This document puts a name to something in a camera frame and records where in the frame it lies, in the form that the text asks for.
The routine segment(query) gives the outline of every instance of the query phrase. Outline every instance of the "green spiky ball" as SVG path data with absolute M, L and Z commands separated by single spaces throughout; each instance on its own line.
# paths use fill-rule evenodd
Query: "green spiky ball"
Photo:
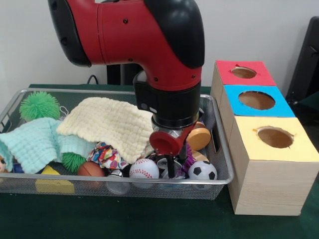
M 19 112 L 27 122 L 45 117 L 58 120 L 60 103 L 47 92 L 34 92 L 22 101 Z
M 86 159 L 79 154 L 64 153 L 62 154 L 62 164 L 70 172 L 76 173 L 79 167 L 86 162 Z

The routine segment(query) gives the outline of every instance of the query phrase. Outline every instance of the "red robot arm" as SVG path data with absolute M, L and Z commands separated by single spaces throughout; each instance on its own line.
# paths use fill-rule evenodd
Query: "red robot arm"
M 151 144 L 177 155 L 198 120 L 205 49 L 194 0 L 48 2 L 61 46 L 73 64 L 143 67 L 145 73 L 136 76 L 134 85 L 138 108 L 154 113 Z

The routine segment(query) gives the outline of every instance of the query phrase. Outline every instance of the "baseball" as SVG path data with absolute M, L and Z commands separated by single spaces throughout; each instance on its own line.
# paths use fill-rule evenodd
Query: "baseball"
M 159 168 L 152 160 L 147 158 L 139 159 L 131 166 L 130 178 L 159 178 Z

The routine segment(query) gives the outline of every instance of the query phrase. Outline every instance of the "metal basket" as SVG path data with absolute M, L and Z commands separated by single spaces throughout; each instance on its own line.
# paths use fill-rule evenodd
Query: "metal basket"
M 17 92 L 0 115 L 0 133 L 10 132 L 24 123 L 19 107 L 23 99 L 34 91 L 52 94 L 69 111 L 88 97 L 107 97 L 136 104 L 134 92 L 25 89 Z M 77 196 L 123 196 L 150 198 L 209 199 L 214 200 L 223 186 L 233 179 L 233 167 L 227 147 L 216 100 L 201 95 L 203 121 L 212 132 L 212 141 L 201 150 L 216 167 L 218 180 L 135 179 L 117 177 L 86 177 L 65 175 L 61 164 L 55 165 L 61 175 L 0 174 L 0 193 L 59 194 Z

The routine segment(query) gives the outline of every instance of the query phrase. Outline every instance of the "green tablecloth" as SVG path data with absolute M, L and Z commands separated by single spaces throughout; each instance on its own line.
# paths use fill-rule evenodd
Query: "green tablecloth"
M 121 86 L 35 88 L 130 91 Z M 209 88 L 202 92 L 209 93 Z M 237 216 L 227 187 L 215 201 L 0 194 L 2 238 L 319 238 L 319 183 L 299 217 Z

